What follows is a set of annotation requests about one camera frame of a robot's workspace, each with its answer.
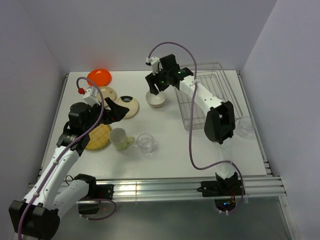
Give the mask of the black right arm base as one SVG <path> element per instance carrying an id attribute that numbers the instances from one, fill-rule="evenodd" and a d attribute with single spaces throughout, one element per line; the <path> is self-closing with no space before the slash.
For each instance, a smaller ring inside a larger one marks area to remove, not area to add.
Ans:
<path id="1" fill-rule="evenodd" d="M 233 211 L 237 207 L 237 197 L 243 198 L 246 193 L 238 179 L 202 181 L 196 190 L 204 198 L 214 198 L 215 207 L 222 212 Z"/>

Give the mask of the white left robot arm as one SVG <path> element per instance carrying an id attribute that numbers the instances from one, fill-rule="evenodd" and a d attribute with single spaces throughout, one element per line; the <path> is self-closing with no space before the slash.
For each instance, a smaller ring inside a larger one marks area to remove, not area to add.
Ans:
<path id="1" fill-rule="evenodd" d="M 121 121 L 129 109 L 105 98 L 108 109 L 101 102 L 89 105 L 74 103 L 68 122 L 57 141 L 57 147 L 38 181 L 21 200 L 9 206 L 9 215 L 18 239 L 25 236 L 50 240 L 56 234 L 62 217 L 79 200 L 98 199 L 96 178 L 78 174 L 70 186 L 58 192 L 71 167 L 77 162 L 90 141 L 89 133 L 100 124 Z"/>

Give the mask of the wire dish rack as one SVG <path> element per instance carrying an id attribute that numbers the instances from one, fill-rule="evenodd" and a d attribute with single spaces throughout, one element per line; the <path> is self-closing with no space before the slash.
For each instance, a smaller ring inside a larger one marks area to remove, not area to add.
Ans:
<path id="1" fill-rule="evenodd" d="M 232 103 L 235 120 L 248 115 L 245 96 L 235 70 L 224 70 L 219 62 L 199 63 L 196 81 L 193 129 L 204 128 L 210 107 L 216 108 L 222 102 Z"/>

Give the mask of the clear plastic cup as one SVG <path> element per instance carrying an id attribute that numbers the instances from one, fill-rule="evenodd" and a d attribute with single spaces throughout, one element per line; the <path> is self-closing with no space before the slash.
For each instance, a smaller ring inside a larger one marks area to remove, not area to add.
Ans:
<path id="1" fill-rule="evenodd" d="M 148 155 L 153 152 L 155 140 L 152 135 L 143 133 L 138 136 L 136 144 L 143 154 Z"/>

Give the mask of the beige ceramic bowl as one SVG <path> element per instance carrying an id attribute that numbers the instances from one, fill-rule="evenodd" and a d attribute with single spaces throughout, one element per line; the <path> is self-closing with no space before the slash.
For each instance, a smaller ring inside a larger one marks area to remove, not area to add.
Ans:
<path id="1" fill-rule="evenodd" d="M 166 95 L 163 92 L 155 95 L 148 91 L 145 95 L 145 100 L 152 108 L 161 108 L 166 101 Z"/>

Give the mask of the beige plate black spot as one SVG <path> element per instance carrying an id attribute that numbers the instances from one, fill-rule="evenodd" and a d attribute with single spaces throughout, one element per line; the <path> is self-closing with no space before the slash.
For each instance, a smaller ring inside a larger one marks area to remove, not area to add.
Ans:
<path id="1" fill-rule="evenodd" d="M 124 116 L 125 119 L 134 117 L 139 110 L 139 103 L 136 98 L 128 95 L 118 97 L 114 101 L 117 105 L 126 107 L 129 109 L 128 113 Z"/>

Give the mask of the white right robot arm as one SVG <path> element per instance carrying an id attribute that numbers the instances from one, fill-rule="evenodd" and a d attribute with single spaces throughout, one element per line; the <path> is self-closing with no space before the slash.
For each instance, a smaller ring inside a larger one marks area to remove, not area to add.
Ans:
<path id="1" fill-rule="evenodd" d="M 205 114 L 204 133 L 216 145 L 220 159 L 208 166 L 199 167 L 190 152 L 191 165 L 198 171 L 216 168 L 217 195 L 229 196 L 237 191 L 244 195 L 243 176 L 232 160 L 230 140 L 236 128 L 233 104 L 213 95 L 197 81 L 197 72 L 180 67 L 173 54 L 162 58 L 148 56 L 145 64 L 151 67 L 151 73 L 145 78 L 151 94 L 158 95 L 173 86 L 191 98 L 192 109 L 198 106 Z"/>

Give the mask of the clear glass right side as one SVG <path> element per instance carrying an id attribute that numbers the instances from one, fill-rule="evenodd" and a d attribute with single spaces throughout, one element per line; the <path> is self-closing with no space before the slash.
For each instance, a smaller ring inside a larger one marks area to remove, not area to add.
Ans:
<path id="1" fill-rule="evenodd" d="M 240 137 L 248 137 L 254 132 L 254 125 L 248 116 L 241 117 L 236 125 L 235 132 Z"/>

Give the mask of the orange plastic plate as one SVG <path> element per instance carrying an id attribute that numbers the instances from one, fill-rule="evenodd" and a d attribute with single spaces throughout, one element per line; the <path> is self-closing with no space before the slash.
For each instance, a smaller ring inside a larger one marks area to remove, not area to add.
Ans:
<path id="1" fill-rule="evenodd" d="M 112 81 L 112 75 L 106 69 L 95 69 L 87 75 L 87 78 L 94 82 L 98 87 L 107 86 Z"/>

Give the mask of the yellow woven pattern plate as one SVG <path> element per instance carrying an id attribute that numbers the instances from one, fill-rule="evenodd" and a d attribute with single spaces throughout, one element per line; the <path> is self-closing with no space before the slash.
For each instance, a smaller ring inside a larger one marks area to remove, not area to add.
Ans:
<path id="1" fill-rule="evenodd" d="M 86 145 L 87 151 L 100 151 L 104 149 L 110 142 L 110 132 L 112 128 L 108 124 L 100 124 L 89 133 L 90 141 Z"/>

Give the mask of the beige floral plate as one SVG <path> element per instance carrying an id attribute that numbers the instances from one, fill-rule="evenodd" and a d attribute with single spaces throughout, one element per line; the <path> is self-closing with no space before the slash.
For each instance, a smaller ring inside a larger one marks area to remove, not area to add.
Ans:
<path id="1" fill-rule="evenodd" d="M 108 86 L 102 86 L 102 87 L 99 87 L 101 93 L 102 93 L 102 96 L 103 96 L 103 101 L 104 101 L 104 108 L 107 109 L 109 106 L 108 106 L 108 103 L 105 101 L 105 98 L 110 98 L 112 101 L 114 101 L 116 98 L 117 98 L 117 94 L 115 92 L 115 90 L 111 87 L 108 87 Z"/>

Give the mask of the pale green mug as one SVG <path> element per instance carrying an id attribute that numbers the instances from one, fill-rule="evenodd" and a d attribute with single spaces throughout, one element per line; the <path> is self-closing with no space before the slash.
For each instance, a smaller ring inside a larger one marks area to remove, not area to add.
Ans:
<path id="1" fill-rule="evenodd" d="M 135 142 L 133 136 L 128 136 L 123 128 L 114 128 L 109 134 L 109 140 L 118 151 L 125 150 Z"/>

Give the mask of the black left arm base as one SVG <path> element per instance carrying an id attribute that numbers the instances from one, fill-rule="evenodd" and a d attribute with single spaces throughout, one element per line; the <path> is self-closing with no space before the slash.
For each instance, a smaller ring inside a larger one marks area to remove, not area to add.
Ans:
<path id="1" fill-rule="evenodd" d="M 113 184 L 97 185 L 91 195 L 79 199 L 77 205 L 80 217 L 90 221 L 100 221 L 111 217 L 117 210 L 113 194 Z"/>

